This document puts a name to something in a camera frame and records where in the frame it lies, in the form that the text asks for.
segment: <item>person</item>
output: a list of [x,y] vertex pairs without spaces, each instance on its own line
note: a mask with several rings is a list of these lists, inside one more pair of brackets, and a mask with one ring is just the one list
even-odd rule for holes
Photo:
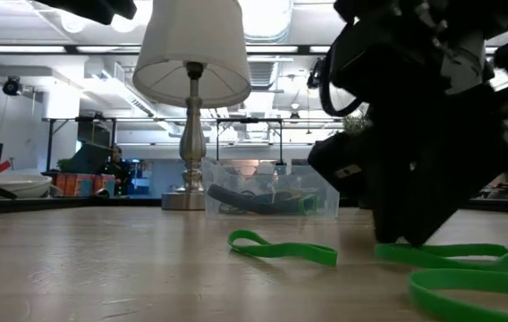
[[114,146],[111,161],[107,162],[100,171],[101,174],[110,174],[114,176],[115,196],[126,196],[132,181],[131,166],[123,161],[122,156],[123,151],[121,148]]

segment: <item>white bowl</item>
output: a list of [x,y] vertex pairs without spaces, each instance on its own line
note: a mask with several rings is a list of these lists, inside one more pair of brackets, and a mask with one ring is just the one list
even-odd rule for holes
[[18,199],[41,198],[49,191],[51,180],[43,175],[0,174],[0,188],[15,193]]

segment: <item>wooden table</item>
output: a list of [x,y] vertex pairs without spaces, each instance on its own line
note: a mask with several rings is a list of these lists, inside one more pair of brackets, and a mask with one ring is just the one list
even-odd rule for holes
[[[369,212],[337,220],[212,220],[159,208],[0,215],[0,322],[432,321],[409,301],[411,267],[373,258]],[[229,251],[251,229],[340,251],[337,268]],[[508,214],[461,211],[433,244],[508,246]],[[508,295],[453,296],[508,310]]]

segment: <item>security camera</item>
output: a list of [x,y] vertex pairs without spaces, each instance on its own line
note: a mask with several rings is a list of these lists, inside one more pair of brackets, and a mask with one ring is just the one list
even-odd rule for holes
[[20,78],[17,76],[9,76],[7,82],[2,87],[2,91],[7,96],[19,96],[23,86],[20,84]]

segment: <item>lamp base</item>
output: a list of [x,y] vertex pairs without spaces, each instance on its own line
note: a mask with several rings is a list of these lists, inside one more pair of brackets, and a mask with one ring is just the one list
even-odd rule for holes
[[163,193],[163,210],[204,210],[203,191],[173,191]]

